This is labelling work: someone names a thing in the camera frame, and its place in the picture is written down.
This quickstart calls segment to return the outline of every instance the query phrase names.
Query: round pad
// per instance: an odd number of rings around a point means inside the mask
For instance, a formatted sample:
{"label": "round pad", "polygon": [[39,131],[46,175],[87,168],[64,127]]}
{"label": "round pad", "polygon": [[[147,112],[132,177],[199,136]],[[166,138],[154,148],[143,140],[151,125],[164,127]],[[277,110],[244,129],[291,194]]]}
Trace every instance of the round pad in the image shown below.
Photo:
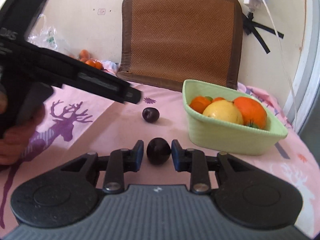
{"label": "round pad", "polygon": [[70,198],[71,192],[60,185],[44,186],[36,190],[33,199],[37,204],[46,207],[62,205]]}
{"label": "round pad", "polygon": [[20,185],[11,208],[24,224],[57,228],[82,220],[97,201],[95,188],[77,172],[49,172]]}
{"label": "round pad", "polygon": [[278,190],[264,184],[247,187],[243,191],[243,197],[249,204],[258,207],[272,206],[280,200]]}
{"label": "round pad", "polygon": [[293,225],[302,208],[299,191],[266,172],[235,172],[214,193],[228,218],[254,229]]}

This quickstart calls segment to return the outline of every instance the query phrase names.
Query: woven mat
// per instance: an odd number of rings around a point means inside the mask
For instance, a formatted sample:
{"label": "woven mat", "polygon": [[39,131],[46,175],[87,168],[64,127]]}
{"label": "woven mat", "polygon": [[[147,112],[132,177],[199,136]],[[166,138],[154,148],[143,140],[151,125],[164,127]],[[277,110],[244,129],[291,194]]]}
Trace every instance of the woven mat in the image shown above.
{"label": "woven mat", "polygon": [[118,77],[181,91],[186,79],[236,89],[242,46],[237,0],[124,0]]}

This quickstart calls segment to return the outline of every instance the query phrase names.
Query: green basket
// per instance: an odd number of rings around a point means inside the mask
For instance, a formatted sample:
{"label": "green basket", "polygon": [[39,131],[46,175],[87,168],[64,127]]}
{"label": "green basket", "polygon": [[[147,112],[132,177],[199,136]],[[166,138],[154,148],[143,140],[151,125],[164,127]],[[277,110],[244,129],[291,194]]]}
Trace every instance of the green basket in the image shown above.
{"label": "green basket", "polygon": [[245,93],[202,81],[185,80],[182,95],[190,140],[200,147],[235,154],[261,155],[288,135],[287,128],[265,106],[268,115],[265,130],[206,117],[189,106],[197,96],[223,97],[230,101],[242,96],[258,101]]}

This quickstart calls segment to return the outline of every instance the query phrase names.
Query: orange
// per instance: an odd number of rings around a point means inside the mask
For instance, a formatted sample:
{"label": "orange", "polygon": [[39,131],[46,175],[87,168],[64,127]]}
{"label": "orange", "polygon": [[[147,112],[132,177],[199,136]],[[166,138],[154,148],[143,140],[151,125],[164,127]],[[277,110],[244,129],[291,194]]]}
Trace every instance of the orange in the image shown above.
{"label": "orange", "polygon": [[93,60],[87,60],[85,63],[88,64],[91,67],[95,67],[96,66],[96,63]]}
{"label": "orange", "polygon": [[246,97],[238,97],[233,101],[240,110],[244,125],[264,129],[267,124],[267,112],[256,100]]}
{"label": "orange", "polygon": [[82,58],[80,61],[83,62],[83,63],[85,63],[85,62],[88,61],[88,60],[89,60],[88,58],[85,58],[85,57],[84,57],[84,58]]}
{"label": "orange", "polygon": [[100,62],[98,62],[98,61],[96,61],[94,67],[97,68],[97,69],[99,69],[99,70],[102,70],[102,64],[101,64]]}
{"label": "orange", "polygon": [[211,102],[213,103],[213,102],[215,102],[215,101],[219,101],[219,100],[225,100],[225,99],[224,99],[224,98],[215,98],[215,99],[212,99],[212,101],[211,101]]}
{"label": "orange", "polygon": [[79,58],[90,58],[90,53],[86,49],[83,49],[79,53]]}
{"label": "orange", "polygon": [[205,97],[196,97],[191,101],[189,105],[193,110],[202,114],[203,111],[210,105],[211,102]]}

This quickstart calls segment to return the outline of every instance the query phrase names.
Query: human hand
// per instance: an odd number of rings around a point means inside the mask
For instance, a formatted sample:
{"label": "human hand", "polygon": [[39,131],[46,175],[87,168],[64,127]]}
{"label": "human hand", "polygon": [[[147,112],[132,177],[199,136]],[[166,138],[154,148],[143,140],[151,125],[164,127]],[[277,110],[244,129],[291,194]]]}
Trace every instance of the human hand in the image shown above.
{"label": "human hand", "polygon": [[[0,114],[7,108],[7,96],[0,91]],[[0,165],[14,164],[28,146],[36,127],[41,124],[45,116],[44,105],[41,105],[30,120],[23,125],[9,128],[0,139]]]}

